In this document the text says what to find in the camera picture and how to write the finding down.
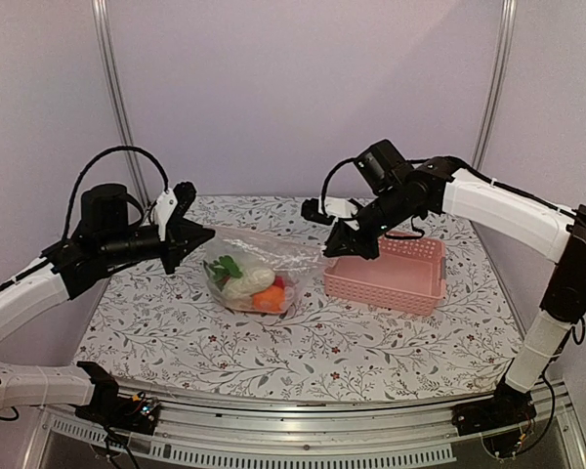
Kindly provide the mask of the green leafy vegetable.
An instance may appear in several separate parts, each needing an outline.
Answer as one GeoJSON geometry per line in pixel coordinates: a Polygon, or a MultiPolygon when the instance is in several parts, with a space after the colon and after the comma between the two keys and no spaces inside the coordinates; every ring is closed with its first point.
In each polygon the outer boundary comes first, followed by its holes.
{"type": "Polygon", "coordinates": [[[213,281],[241,278],[242,271],[230,255],[220,256],[212,262],[204,262],[207,275],[213,281]]]}

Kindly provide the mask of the clear zip top bag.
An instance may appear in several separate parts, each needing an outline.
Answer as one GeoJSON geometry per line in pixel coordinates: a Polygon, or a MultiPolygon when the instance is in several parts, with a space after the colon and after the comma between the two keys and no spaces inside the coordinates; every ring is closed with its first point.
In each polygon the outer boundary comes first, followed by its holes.
{"type": "Polygon", "coordinates": [[[334,263],[319,247],[233,228],[217,227],[204,248],[211,296],[243,313],[285,313],[307,283],[334,263]]]}

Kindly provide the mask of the white oblong vegetable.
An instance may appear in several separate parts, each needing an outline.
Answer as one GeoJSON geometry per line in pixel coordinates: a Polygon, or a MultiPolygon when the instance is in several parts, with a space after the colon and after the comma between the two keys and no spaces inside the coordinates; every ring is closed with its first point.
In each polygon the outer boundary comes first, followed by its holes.
{"type": "Polygon", "coordinates": [[[261,292],[270,287],[275,278],[275,272],[267,267],[250,267],[242,272],[241,278],[230,279],[222,290],[226,299],[237,300],[261,292]]]}

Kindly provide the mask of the red crinkled fruit front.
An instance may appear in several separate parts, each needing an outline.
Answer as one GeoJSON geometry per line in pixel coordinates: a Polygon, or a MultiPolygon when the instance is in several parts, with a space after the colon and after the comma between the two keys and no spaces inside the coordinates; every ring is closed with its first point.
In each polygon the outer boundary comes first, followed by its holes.
{"type": "Polygon", "coordinates": [[[274,282],[273,282],[274,286],[277,286],[279,288],[284,288],[286,286],[286,282],[285,279],[281,276],[276,276],[274,278],[274,282]]]}

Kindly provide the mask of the orange crinkled fruit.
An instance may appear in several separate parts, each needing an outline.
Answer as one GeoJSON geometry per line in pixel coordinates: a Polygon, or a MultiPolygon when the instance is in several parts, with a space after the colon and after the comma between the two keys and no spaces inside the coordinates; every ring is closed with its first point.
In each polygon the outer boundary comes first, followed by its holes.
{"type": "Polygon", "coordinates": [[[267,289],[252,296],[253,307],[261,313],[282,313],[285,304],[285,291],[283,288],[271,285],[267,289]]]}

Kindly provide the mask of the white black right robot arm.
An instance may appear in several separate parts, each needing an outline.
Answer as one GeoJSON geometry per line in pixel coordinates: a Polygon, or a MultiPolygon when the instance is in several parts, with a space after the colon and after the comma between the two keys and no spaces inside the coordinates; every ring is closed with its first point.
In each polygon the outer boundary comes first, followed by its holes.
{"type": "Polygon", "coordinates": [[[515,426],[536,416],[531,391],[563,351],[586,314],[586,205],[559,205],[487,177],[451,155],[404,158],[382,140],[332,168],[353,165],[374,198],[366,205],[329,196],[324,179],[318,211],[332,226],[328,258],[374,260],[379,239],[402,222],[430,214],[465,219],[539,254],[553,266],[536,316],[491,397],[457,405],[452,423],[466,436],[515,426]]]}

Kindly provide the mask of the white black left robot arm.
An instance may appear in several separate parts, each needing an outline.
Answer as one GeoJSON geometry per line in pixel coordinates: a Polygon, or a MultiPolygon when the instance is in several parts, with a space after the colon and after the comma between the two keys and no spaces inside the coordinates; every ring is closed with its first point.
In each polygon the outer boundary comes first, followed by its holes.
{"type": "MultiPolygon", "coordinates": [[[[76,299],[99,281],[157,259],[172,275],[214,230],[186,219],[196,198],[191,182],[164,190],[150,210],[115,183],[83,192],[72,235],[0,285],[0,342],[40,315],[76,299]]],[[[158,419],[153,399],[125,398],[95,362],[50,367],[0,362],[0,410],[70,405],[77,417],[104,428],[150,435],[158,419]]]]}

